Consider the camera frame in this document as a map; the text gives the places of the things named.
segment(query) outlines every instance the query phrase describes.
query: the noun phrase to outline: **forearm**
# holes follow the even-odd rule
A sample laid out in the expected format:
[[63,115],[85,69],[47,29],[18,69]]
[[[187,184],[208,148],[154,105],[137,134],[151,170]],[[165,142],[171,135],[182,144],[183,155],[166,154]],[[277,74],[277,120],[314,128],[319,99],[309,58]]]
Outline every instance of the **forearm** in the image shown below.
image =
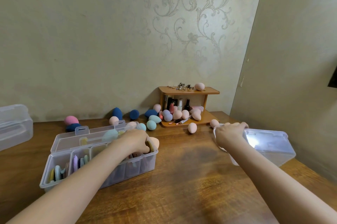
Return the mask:
[[242,137],[229,141],[226,150],[252,180],[281,224],[337,223],[337,213],[330,206],[267,160]]
[[10,224],[75,223],[115,167],[132,152],[118,139],[88,164],[67,177],[17,216]]

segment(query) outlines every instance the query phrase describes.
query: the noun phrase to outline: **flower motif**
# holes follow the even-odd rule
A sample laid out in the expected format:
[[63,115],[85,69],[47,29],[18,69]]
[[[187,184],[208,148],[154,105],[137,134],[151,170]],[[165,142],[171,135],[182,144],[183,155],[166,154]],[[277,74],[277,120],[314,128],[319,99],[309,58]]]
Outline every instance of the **flower motif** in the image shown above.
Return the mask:
[[193,34],[193,33],[189,33],[188,34],[189,41],[192,42],[192,43],[194,43],[194,44],[199,43],[199,41],[198,41],[197,38],[198,38],[197,34]]

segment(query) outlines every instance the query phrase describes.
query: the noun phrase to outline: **shelf bottom board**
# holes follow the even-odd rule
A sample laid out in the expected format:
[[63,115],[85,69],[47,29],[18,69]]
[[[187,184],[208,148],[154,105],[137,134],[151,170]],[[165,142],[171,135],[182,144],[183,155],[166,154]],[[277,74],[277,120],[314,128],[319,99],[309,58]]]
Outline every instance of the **shelf bottom board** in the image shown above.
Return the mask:
[[166,121],[162,121],[161,124],[164,128],[173,128],[173,127],[187,127],[189,124],[191,123],[195,123],[197,125],[199,124],[209,124],[209,122],[212,119],[216,119],[218,120],[215,116],[213,116],[210,112],[208,112],[207,110],[204,110],[201,112],[201,120],[200,121],[196,121],[193,118],[187,120],[184,124],[169,124],[170,122],[166,122]]

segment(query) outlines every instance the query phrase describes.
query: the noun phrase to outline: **small wooden organizer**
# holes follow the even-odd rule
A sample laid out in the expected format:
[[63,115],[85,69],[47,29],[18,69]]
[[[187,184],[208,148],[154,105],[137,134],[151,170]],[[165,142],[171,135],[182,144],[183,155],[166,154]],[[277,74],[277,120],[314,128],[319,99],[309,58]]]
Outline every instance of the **small wooden organizer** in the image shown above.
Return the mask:
[[167,86],[160,86],[158,87],[160,90],[160,105],[161,105],[161,110],[164,109],[164,100],[165,100],[165,95],[192,95],[192,94],[199,94],[199,95],[205,95],[204,98],[204,111],[201,112],[201,120],[196,121],[194,119],[189,119],[187,120],[184,124],[169,124],[170,122],[166,122],[163,120],[161,123],[164,128],[172,128],[172,127],[186,127],[191,123],[196,123],[196,124],[208,124],[212,119],[218,120],[215,116],[213,116],[210,112],[206,110],[206,102],[207,102],[207,97],[209,94],[220,94],[218,90],[215,90],[211,87],[205,87],[205,90],[203,91],[198,91],[198,90],[177,90],[176,88],[170,88]]

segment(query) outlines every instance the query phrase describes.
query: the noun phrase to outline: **hand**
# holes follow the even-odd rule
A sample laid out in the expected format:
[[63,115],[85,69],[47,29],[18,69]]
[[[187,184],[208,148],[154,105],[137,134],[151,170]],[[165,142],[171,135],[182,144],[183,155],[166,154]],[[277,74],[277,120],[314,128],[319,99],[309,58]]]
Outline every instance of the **hand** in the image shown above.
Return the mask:
[[249,128],[245,122],[240,123],[226,123],[223,126],[219,126],[215,129],[216,144],[221,148],[226,149],[229,143],[240,140],[243,134],[243,130]]
[[132,129],[126,131],[121,137],[120,140],[125,142],[126,147],[130,148],[130,154],[132,153],[149,153],[150,149],[145,145],[146,138],[148,137],[147,133],[144,130]]

